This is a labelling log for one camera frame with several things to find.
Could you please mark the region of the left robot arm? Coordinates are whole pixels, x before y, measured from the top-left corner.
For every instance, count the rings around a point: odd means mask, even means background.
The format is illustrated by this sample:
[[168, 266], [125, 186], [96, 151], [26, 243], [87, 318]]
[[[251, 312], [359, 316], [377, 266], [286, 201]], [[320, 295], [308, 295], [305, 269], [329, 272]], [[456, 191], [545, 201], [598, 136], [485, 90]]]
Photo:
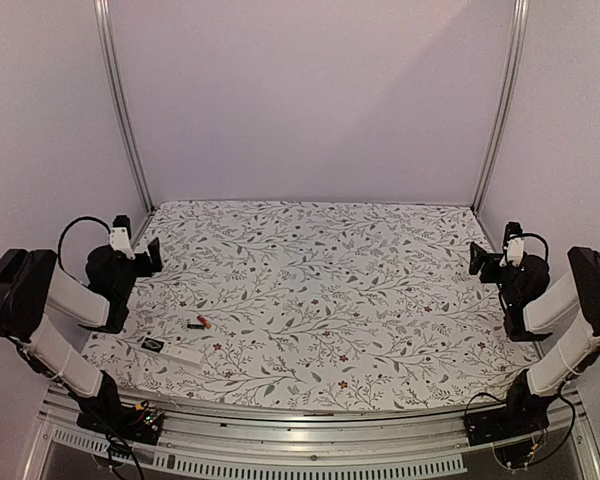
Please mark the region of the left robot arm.
[[67, 274], [51, 250], [10, 249], [0, 259], [0, 337], [14, 343], [35, 372], [64, 386], [106, 433], [121, 433], [131, 410], [121, 403], [116, 382], [76, 350], [47, 311], [96, 333], [118, 334], [137, 279], [161, 270], [157, 240], [141, 253], [96, 248], [87, 258], [87, 285]]

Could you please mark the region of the red AAA battery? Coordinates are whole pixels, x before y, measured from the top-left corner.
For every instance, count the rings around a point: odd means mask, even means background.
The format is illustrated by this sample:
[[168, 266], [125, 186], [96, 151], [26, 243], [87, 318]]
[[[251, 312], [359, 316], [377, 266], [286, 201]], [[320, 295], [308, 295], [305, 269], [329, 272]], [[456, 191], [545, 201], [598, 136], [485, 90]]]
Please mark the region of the red AAA battery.
[[201, 316], [201, 315], [198, 315], [198, 316], [197, 316], [197, 320], [198, 320], [198, 322], [199, 322], [199, 323], [200, 323], [202, 326], [204, 326], [206, 329], [210, 329], [210, 328], [211, 328], [211, 323], [210, 323], [210, 322], [209, 322], [209, 321], [208, 321], [206, 318], [204, 318], [203, 316]]

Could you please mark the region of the floral patterned table mat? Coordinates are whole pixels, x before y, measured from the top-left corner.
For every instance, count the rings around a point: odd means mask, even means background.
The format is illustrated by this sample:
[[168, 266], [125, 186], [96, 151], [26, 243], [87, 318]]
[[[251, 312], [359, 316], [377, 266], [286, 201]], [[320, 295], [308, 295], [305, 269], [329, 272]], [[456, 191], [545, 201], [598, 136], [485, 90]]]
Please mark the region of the floral patterned table mat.
[[[266, 408], [371, 411], [503, 396], [535, 362], [504, 333], [496, 289], [471, 276], [488, 241], [462, 207], [168, 202], [145, 240], [163, 269], [141, 279], [120, 334], [83, 354], [121, 387]], [[201, 315], [210, 329], [190, 330]], [[193, 368], [145, 337], [199, 352]]]

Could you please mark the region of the front aluminium rail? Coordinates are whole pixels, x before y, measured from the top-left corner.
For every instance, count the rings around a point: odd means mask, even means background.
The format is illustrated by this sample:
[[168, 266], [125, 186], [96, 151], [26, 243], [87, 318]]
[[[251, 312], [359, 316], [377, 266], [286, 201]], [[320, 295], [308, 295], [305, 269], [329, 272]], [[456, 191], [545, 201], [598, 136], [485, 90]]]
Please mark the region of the front aluminium rail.
[[68, 395], [50, 388], [26, 457], [26, 479], [600, 479], [600, 451], [575, 390], [550, 407], [539, 463], [516, 469], [504, 442], [471, 445], [465, 406], [318, 412], [241, 407], [154, 394], [163, 426], [133, 456], [78, 427]]

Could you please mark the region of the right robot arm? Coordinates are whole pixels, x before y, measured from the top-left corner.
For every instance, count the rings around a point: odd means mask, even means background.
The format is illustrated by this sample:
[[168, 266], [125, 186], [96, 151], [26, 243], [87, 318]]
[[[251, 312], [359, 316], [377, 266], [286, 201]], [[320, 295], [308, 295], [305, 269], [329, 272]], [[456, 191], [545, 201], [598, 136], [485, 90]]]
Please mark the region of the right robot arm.
[[504, 435], [517, 436], [544, 417], [564, 385], [600, 355], [600, 250], [572, 247], [567, 252], [570, 269], [555, 281], [548, 256], [526, 252], [522, 236], [507, 240], [500, 253], [475, 242], [469, 251], [469, 273], [497, 287], [509, 340], [547, 340], [558, 323], [572, 317], [547, 353], [508, 387], [496, 422]]

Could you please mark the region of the white remote control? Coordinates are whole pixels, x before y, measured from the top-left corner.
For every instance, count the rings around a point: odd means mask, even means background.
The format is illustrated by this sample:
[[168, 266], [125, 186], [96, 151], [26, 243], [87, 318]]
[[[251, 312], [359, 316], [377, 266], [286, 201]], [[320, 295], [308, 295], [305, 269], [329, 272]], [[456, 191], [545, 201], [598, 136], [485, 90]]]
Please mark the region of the white remote control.
[[182, 365], [193, 368], [200, 368], [202, 365], [202, 355], [199, 352], [174, 345], [171, 342], [145, 337], [140, 347], [146, 352], [157, 354], [164, 359]]

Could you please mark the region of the left aluminium frame post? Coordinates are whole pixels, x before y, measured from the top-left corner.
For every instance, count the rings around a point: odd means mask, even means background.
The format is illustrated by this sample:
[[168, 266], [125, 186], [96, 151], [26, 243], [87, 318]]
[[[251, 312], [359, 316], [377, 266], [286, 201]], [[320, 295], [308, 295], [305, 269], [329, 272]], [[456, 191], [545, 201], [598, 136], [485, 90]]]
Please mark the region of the left aluminium frame post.
[[123, 147], [141, 205], [147, 214], [151, 214], [155, 210], [155, 205], [149, 190], [146, 173], [142, 165], [129, 114], [128, 102], [124, 91], [122, 73], [116, 51], [110, 2], [107, 0], [95, 0], [94, 9], [105, 66], [105, 75], [109, 84], [114, 113], [118, 122]]

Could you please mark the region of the aluminium frame post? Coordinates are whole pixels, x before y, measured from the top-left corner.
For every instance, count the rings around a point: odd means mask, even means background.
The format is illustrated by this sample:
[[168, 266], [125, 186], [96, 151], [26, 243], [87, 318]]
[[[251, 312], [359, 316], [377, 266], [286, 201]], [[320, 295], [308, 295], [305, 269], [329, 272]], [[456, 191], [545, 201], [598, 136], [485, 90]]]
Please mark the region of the aluminium frame post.
[[142, 165], [129, 114], [128, 102], [124, 91], [122, 73], [116, 51], [110, 2], [107, 0], [95, 0], [94, 9], [105, 66], [105, 75], [109, 84], [114, 113], [118, 122], [123, 147], [141, 205], [147, 214], [151, 214], [155, 210], [155, 205], [149, 190], [146, 173]]
[[529, 1], [515, 0], [511, 24], [511, 35], [506, 56], [505, 69], [499, 94], [494, 122], [489, 134], [487, 149], [480, 170], [471, 208], [476, 216], [484, 206], [506, 130], [509, 112], [514, 98], [521, 58], [524, 50], [529, 15]]

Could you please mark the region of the right aluminium frame post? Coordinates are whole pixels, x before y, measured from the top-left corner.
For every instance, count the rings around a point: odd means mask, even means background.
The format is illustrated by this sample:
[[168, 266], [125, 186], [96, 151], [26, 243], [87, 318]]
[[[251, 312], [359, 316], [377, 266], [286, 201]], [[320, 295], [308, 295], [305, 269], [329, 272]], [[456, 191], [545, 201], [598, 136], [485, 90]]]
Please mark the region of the right aluminium frame post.
[[511, 24], [511, 35], [506, 56], [505, 69], [499, 94], [494, 122], [489, 134], [487, 149], [480, 170], [471, 208], [476, 216], [484, 206], [506, 130], [509, 112], [514, 98], [521, 58], [524, 50], [529, 15], [529, 1], [515, 0]]

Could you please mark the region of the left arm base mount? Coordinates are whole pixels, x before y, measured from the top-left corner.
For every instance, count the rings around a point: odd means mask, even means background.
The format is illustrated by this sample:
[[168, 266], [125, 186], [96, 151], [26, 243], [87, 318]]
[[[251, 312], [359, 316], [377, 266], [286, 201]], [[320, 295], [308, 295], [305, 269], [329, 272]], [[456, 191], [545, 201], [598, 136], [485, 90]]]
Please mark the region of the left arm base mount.
[[81, 406], [77, 418], [83, 429], [153, 446], [158, 444], [163, 422], [163, 412], [147, 401], [135, 406]]

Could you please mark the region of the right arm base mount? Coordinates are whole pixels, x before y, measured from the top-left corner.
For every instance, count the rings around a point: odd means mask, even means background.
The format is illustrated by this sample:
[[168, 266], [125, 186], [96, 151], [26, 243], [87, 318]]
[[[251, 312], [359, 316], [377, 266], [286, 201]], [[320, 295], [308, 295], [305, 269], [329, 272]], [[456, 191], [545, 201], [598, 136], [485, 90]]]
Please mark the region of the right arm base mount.
[[507, 407], [467, 413], [463, 423], [471, 446], [540, 432], [549, 426], [543, 411], [514, 412]]

